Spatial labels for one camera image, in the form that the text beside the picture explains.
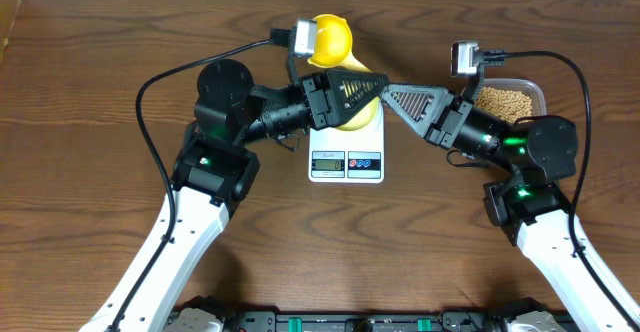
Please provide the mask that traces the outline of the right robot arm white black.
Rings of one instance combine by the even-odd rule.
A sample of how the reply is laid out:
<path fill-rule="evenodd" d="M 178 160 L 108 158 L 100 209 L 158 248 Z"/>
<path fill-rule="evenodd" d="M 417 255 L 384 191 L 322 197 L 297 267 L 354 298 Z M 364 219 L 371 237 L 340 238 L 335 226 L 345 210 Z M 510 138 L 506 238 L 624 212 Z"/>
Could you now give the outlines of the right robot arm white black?
<path fill-rule="evenodd" d="M 543 115 L 512 125 L 442 87 L 391 84 L 381 98 L 428 143 L 508 172 L 483 187 L 488 218 L 543 274 L 580 330 L 638 330 L 638 304 L 558 186 L 576 172 L 573 122 Z"/>

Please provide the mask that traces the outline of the yellow measuring scoop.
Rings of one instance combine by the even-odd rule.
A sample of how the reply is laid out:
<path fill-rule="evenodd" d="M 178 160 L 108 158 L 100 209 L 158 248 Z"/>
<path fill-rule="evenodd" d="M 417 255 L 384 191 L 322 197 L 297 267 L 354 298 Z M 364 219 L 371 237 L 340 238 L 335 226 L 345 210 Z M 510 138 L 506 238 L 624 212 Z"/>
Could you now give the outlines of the yellow measuring scoop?
<path fill-rule="evenodd" d="M 315 50 L 307 59 L 319 68 L 343 67 L 348 70 L 369 72 L 353 55 L 353 36 L 347 20 L 333 14 L 321 14 L 313 18 L 317 23 Z"/>

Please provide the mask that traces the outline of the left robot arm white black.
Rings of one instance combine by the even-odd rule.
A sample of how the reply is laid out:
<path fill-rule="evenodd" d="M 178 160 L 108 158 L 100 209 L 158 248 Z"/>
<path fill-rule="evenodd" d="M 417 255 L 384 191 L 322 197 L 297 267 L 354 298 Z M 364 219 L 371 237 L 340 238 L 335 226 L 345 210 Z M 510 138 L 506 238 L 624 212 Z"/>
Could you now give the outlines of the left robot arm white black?
<path fill-rule="evenodd" d="M 224 231 L 260 169 L 247 144 L 346 123 L 377 97 L 384 74 L 331 68 L 283 88 L 254 82 L 234 59 L 210 62 L 151 232 L 86 331 L 159 331 L 199 260 Z"/>

